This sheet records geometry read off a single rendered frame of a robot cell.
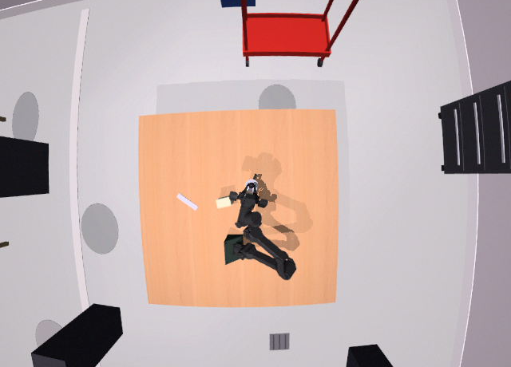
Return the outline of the pale lavender flat bar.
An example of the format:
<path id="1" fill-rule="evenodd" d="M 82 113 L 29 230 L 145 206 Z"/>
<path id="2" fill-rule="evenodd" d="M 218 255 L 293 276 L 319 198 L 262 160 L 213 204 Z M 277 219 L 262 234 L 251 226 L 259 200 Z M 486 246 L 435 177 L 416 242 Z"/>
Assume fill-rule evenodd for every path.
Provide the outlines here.
<path id="1" fill-rule="evenodd" d="M 192 209 L 194 209 L 196 211 L 196 209 L 198 208 L 196 204 L 194 204 L 192 201 L 190 201 L 189 199 L 185 198 L 183 195 L 181 195 L 180 193 L 177 195 L 177 198 L 182 200 L 184 203 L 186 203 L 188 206 L 190 206 Z"/>

